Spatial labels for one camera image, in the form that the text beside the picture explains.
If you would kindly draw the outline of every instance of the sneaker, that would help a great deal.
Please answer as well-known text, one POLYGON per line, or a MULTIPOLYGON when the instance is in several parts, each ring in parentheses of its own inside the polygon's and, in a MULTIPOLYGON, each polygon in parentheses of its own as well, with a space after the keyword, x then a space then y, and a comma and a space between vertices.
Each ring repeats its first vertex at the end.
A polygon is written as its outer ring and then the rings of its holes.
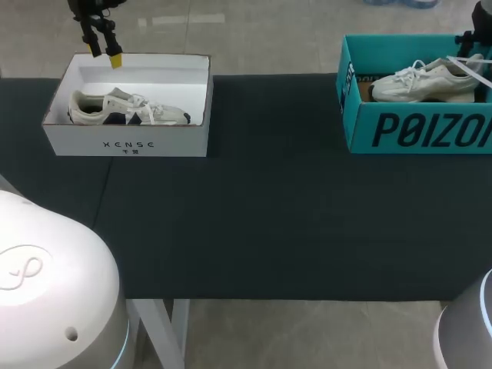
MULTIPOLYGON (((483 55, 475 54, 467 60, 466 66, 481 76, 483 60, 483 55)), ((446 59, 428 65, 417 60, 410 68, 374 82, 369 87, 369 95, 381 102, 474 102, 474 90, 479 84, 475 77, 446 59)))
POLYGON ((152 104, 140 95, 115 88, 107 95, 71 95, 68 115, 80 125, 188 125, 188 113, 172 106, 152 104))

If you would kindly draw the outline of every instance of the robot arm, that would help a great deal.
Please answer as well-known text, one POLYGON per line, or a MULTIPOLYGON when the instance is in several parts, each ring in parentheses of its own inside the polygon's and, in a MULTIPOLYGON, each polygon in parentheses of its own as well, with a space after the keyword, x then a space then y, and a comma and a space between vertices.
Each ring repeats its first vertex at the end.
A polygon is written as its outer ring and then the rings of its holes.
POLYGON ((106 54, 111 59, 113 68, 121 66, 121 46, 116 41, 115 23, 105 18, 103 12, 110 8, 116 8, 126 0, 68 0, 68 6, 74 13, 74 20, 80 22, 84 41, 90 48, 94 57, 101 54, 98 36, 93 27, 101 32, 106 40, 106 54))
POLYGON ((471 18, 475 32, 466 31, 464 35, 456 37, 456 43, 461 44, 458 56, 462 58, 468 56, 475 42, 492 46, 492 0, 478 2, 471 18))

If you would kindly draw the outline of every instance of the gray floor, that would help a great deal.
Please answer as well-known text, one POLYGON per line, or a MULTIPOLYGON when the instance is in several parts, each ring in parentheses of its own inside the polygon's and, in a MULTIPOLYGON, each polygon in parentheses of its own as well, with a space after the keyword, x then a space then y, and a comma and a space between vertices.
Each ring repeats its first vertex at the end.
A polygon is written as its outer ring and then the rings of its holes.
MULTIPOLYGON (((346 33, 460 32, 476 0, 421 11, 362 0, 128 0, 111 12, 127 52, 212 55, 222 74, 337 70, 346 33)), ((86 52, 66 0, 0 0, 5 77, 60 77, 86 52)))
MULTIPOLYGON (((362 0, 128 0, 112 11, 126 52, 212 55, 217 74, 337 70, 345 33, 462 32, 476 0, 419 11, 362 0)), ((4 77, 61 77, 86 52, 66 0, 0 0, 4 77)), ((190 369, 434 369, 440 305, 193 301, 190 369)), ((157 368, 152 354, 146 369, 157 368)))

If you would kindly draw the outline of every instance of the white robot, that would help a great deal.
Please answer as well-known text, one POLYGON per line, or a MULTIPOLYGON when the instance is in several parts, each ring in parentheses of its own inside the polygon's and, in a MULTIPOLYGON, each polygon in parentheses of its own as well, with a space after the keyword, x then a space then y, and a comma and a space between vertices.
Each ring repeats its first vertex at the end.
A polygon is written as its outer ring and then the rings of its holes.
POLYGON ((0 368, 131 369, 118 268, 76 221, 0 191, 0 368))

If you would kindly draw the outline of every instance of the black table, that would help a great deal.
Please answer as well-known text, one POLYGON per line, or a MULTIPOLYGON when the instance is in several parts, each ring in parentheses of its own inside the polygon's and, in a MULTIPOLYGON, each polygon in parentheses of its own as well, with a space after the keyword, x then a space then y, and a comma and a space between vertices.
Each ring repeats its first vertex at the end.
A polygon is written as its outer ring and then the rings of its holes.
POLYGON ((41 123, 58 83, 0 80, 0 174, 36 204, 93 227, 111 158, 55 155, 41 123))
POLYGON ((127 298, 451 300, 492 266, 491 157, 349 154, 334 75, 214 86, 208 158, 111 163, 127 298))

